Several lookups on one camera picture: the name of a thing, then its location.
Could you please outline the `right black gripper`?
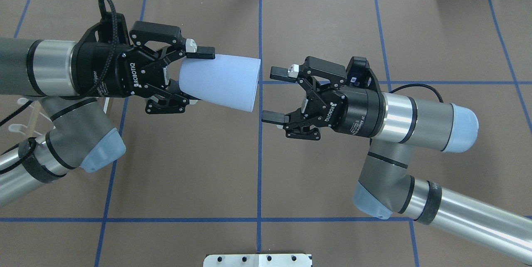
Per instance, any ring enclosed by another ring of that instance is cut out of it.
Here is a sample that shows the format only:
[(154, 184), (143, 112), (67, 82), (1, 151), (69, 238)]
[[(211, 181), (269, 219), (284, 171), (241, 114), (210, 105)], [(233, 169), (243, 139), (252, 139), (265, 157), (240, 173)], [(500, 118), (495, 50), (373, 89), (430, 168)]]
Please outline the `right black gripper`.
[[(330, 83), (320, 85), (314, 77)], [(271, 67), (270, 78), (298, 83), (305, 91), (301, 108), (294, 112), (262, 111), (261, 121), (281, 127), (287, 138), (317, 141), (321, 139), (321, 127), (352, 136), (374, 137), (383, 125), (384, 99), (380, 90), (343, 86), (347, 72), (340, 64), (308, 56), (301, 65)]]

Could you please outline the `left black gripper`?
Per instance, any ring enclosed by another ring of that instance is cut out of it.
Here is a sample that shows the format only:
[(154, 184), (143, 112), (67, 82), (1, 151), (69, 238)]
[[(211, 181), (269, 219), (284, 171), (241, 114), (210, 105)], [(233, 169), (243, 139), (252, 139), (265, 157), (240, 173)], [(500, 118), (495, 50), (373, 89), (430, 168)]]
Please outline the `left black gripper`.
[(136, 21), (128, 30), (122, 14), (102, 14), (74, 46), (74, 91), (83, 97), (136, 95), (146, 98), (148, 115), (181, 114), (201, 100), (167, 76), (167, 66), (184, 57), (213, 60), (215, 48), (198, 46), (174, 25)]

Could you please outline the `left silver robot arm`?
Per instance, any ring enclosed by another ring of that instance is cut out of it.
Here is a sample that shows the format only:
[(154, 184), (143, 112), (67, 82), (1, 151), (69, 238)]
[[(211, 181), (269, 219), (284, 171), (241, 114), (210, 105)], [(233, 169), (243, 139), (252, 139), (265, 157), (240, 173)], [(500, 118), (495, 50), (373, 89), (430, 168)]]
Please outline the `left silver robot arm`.
[(183, 113), (193, 97), (167, 77), (179, 59), (215, 58), (180, 27), (136, 21), (104, 10), (79, 41), (1, 38), (1, 94), (38, 102), (53, 129), (1, 155), (1, 206), (81, 167), (97, 171), (126, 146), (99, 98), (139, 96), (155, 114)]

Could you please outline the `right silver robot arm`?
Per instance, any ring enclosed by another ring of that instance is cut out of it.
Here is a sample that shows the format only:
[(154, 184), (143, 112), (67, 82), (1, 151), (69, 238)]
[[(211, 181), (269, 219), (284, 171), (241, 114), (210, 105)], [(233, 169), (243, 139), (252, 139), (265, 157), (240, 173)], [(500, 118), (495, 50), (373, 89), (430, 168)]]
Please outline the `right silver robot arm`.
[(290, 68), (273, 66), (270, 78), (296, 83), (302, 106), (283, 114), (264, 110), (262, 121), (287, 138), (318, 141), (320, 128), (369, 138), (353, 204), (387, 220), (403, 214), (531, 265), (531, 220), (407, 174), (415, 147), (463, 153), (477, 140), (479, 123), (469, 108), (383, 92), (364, 57), (347, 66), (308, 56)]

